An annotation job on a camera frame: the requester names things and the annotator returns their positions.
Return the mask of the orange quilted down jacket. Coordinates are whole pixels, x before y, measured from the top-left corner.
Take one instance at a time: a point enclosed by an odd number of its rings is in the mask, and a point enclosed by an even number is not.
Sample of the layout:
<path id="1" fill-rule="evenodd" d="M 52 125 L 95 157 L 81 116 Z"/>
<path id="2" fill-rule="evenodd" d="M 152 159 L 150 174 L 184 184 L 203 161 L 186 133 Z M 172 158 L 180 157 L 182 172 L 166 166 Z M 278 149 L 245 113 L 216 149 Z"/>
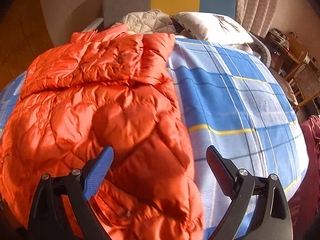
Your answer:
<path id="1" fill-rule="evenodd" d="M 1 142 L 1 196 L 27 226 L 44 173 L 65 176 L 110 146 L 90 205 L 113 239 L 201 239 L 194 156 L 167 71 L 175 35 L 125 25 L 74 33 L 30 65 Z"/>

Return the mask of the maroon cloth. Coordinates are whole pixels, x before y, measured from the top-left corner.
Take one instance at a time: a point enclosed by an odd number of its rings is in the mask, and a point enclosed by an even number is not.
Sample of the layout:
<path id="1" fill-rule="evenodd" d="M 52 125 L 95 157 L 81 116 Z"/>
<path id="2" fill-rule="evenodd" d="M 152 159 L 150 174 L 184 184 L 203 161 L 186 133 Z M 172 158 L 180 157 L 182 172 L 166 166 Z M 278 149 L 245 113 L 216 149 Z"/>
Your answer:
<path id="1" fill-rule="evenodd" d="M 319 116 L 300 125 L 309 156 L 306 175 L 289 200 L 293 239 L 319 239 Z"/>

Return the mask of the blue plaid bed sheet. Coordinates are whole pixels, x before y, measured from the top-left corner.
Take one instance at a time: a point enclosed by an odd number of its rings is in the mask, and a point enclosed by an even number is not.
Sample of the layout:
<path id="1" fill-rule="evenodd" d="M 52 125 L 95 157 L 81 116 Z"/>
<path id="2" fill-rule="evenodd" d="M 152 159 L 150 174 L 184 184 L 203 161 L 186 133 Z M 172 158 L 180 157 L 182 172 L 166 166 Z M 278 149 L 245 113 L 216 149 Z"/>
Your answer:
<path id="1" fill-rule="evenodd" d="M 201 239 L 217 227 L 229 204 L 207 164 L 209 146 L 253 175 L 276 174 L 291 198 L 309 159 L 295 112 L 268 68 L 241 50 L 175 38 L 167 71 L 193 150 L 204 215 Z M 13 102 L 9 117 L 21 88 L 16 95 L 1 94 L 2 102 Z"/>

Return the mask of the wooden rattan chair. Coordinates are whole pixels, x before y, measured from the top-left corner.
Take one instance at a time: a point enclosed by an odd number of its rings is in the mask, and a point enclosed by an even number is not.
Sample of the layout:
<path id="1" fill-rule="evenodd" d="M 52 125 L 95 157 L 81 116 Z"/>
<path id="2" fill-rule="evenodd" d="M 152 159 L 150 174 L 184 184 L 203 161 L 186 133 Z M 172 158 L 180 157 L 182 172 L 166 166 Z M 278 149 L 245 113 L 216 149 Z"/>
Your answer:
<path id="1" fill-rule="evenodd" d="M 295 112 L 319 96 L 319 79 L 307 63 L 301 63 L 293 68 L 285 76 L 285 80 L 294 81 L 299 90 L 297 95 L 300 94 L 303 99 L 301 103 L 293 107 Z"/>

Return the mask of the wooden desk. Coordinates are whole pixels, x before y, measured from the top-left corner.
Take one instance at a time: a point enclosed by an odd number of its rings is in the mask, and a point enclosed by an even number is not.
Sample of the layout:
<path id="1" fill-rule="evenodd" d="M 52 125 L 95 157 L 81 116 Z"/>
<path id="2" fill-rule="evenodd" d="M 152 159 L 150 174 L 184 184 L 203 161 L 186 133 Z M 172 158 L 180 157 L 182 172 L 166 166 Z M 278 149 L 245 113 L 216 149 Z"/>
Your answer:
<path id="1" fill-rule="evenodd" d="M 311 69 L 317 72 L 317 63 L 313 61 L 308 54 L 308 50 L 303 46 L 294 33 L 281 34 L 277 29 L 271 29 L 266 36 L 268 45 L 274 49 L 271 54 L 277 54 L 278 58 L 272 64 L 275 71 L 280 72 L 283 70 L 289 73 L 294 67 L 300 63 L 307 63 Z"/>

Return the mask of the desk clutter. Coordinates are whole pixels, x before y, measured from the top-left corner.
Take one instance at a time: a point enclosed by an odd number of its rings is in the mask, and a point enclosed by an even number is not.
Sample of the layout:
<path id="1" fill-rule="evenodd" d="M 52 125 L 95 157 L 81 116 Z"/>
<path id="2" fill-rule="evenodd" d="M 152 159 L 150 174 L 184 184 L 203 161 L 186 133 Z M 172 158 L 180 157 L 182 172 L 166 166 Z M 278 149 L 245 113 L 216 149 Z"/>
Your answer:
<path id="1" fill-rule="evenodd" d="M 289 50 L 289 41 L 287 39 L 287 37 L 278 32 L 276 29 L 270 29 L 268 31 L 268 34 L 276 41 L 278 42 L 282 47 L 284 47 L 285 49 Z"/>

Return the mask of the white printed pillow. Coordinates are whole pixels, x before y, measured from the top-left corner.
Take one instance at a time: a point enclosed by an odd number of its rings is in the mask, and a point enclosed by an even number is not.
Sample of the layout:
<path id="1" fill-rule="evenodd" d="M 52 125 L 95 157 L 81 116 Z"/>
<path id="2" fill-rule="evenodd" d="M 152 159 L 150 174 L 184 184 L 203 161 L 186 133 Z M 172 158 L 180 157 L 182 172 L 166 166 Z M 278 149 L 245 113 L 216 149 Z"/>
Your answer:
<path id="1" fill-rule="evenodd" d="M 205 12 L 180 12 L 173 18 L 195 39 L 223 45 L 249 44 L 253 38 L 232 18 Z"/>

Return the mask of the right pink curtain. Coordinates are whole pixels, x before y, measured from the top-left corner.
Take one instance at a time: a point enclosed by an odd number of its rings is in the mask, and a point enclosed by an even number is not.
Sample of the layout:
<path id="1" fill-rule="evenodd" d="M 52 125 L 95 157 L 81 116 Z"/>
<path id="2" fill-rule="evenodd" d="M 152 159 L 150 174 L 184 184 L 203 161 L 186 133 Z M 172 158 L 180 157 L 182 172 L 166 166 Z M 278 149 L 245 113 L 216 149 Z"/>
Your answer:
<path id="1" fill-rule="evenodd" d="M 247 31 L 264 38 L 273 22 L 279 0 L 236 0 L 235 20 Z"/>

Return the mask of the beige quilted jacket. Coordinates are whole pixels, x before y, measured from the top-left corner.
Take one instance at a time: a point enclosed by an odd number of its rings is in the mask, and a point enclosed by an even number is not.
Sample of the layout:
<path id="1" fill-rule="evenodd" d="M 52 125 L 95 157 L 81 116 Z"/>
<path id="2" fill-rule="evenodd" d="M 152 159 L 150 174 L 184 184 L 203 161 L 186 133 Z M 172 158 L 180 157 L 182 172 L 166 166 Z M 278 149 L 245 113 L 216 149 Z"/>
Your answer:
<path id="1" fill-rule="evenodd" d="M 158 9 L 128 13 L 112 27 L 122 24 L 127 26 L 129 34 L 168 33 L 177 35 L 170 16 Z"/>

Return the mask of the white bed side rail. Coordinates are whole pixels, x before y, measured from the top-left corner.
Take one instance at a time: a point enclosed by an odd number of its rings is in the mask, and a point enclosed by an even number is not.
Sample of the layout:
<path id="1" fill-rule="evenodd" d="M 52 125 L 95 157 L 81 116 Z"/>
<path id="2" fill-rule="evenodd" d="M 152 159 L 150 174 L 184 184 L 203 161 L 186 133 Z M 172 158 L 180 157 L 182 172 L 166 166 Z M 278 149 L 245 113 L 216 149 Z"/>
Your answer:
<path id="1" fill-rule="evenodd" d="M 91 22 L 82 33 L 86 33 L 88 31 L 93 31 L 99 27 L 103 23 L 104 19 L 102 17 L 96 18 L 93 22 Z"/>

